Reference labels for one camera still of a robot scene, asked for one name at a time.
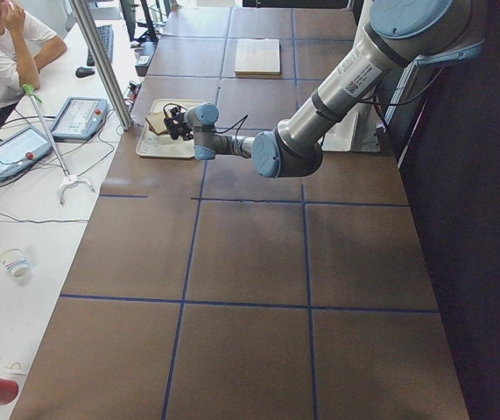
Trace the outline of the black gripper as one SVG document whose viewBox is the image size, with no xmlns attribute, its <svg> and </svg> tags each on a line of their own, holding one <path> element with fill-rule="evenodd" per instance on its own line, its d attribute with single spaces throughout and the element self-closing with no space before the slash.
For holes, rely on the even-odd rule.
<svg viewBox="0 0 500 420">
<path fill-rule="evenodd" d="M 172 140 L 181 139 L 193 139 L 194 134 L 192 126 L 187 122 L 186 113 L 175 119 L 175 110 L 164 109 L 164 122 L 168 123 L 168 132 Z"/>
</svg>

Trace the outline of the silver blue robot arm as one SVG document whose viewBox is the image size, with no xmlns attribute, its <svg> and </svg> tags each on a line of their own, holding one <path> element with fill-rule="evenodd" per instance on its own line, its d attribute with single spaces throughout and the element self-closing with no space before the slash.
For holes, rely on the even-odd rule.
<svg viewBox="0 0 500 420">
<path fill-rule="evenodd" d="M 172 139 L 194 141 L 194 155 L 251 160 L 264 178 L 304 177 L 321 165 L 320 140 L 394 68 L 471 60 L 484 42 L 484 1 L 375 1 L 358 27 L 360 40 L 289 119 L 254 137 L 215 129 L 218 108 L 168 103 L 163 123 Z"/>
</svg>

